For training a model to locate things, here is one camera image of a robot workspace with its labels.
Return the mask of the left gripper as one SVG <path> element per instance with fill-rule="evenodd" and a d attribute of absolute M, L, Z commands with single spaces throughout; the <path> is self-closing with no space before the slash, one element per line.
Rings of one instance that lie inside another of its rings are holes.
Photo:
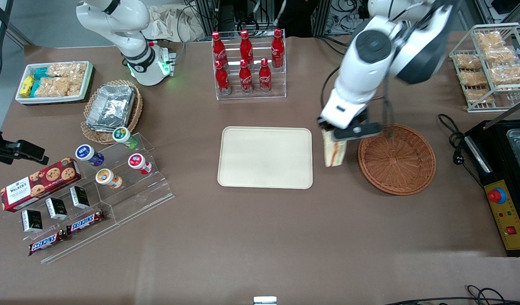
<path fill-rule="evenodd" d="M 318 126 L 326 131 L 332 131 L 333 126 L 347 129 L 351 121 L 367 107 L 369 102 L 369 94 L 335 87 L 320 113 Z"/>

